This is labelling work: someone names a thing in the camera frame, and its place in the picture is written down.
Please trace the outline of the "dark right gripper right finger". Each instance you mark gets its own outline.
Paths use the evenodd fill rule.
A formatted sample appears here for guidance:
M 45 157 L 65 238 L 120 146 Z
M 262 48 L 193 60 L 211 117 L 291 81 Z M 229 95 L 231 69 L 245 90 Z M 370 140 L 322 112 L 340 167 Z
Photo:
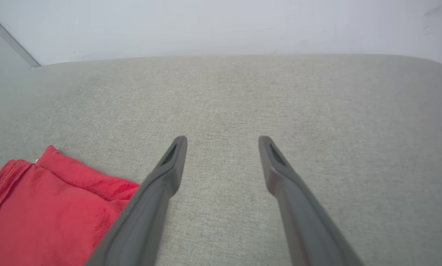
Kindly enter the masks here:
M 268 191 L 278 202 L 293 266 L 364 266 L 274 141 L 258 148 Z

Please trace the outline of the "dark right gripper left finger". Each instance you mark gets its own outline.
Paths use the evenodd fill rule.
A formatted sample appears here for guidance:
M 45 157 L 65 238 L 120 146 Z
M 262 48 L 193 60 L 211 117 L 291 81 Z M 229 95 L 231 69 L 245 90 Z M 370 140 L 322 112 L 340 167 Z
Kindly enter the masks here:
M 175 138 L 85 266 L 155 266 L 169 200 L 181 184 L 187 145 L 185 136 Z

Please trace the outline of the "red jersey with white sleeves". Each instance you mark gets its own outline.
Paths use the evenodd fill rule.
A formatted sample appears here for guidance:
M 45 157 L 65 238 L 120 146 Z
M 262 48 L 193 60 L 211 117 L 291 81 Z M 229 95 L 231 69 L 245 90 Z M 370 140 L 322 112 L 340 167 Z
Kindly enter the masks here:
M 83 266 L 139 188 L 48 146 L 0 170 L 0 266 Z

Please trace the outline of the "grey fabric sofa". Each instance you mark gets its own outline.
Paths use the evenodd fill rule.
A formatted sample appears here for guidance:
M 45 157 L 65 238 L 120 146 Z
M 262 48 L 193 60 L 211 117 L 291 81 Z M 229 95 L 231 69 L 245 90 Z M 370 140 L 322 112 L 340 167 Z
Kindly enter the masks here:
M 140 183 L 188 151 L 157 266 L 291 266 L 268 135 L 366 266 L 442 266 L 442 64 L 397 55 L 157 57 L 0 70 L 0 168 L 48 145 Z

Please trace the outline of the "grey wall corner strip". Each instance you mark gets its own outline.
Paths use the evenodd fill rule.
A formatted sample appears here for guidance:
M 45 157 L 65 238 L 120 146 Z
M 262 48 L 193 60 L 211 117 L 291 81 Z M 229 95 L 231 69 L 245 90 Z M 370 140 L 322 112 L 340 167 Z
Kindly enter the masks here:
M 0 37 L 15 51 L 32 69 L 41 64 L 3 27 L 0 23 Z

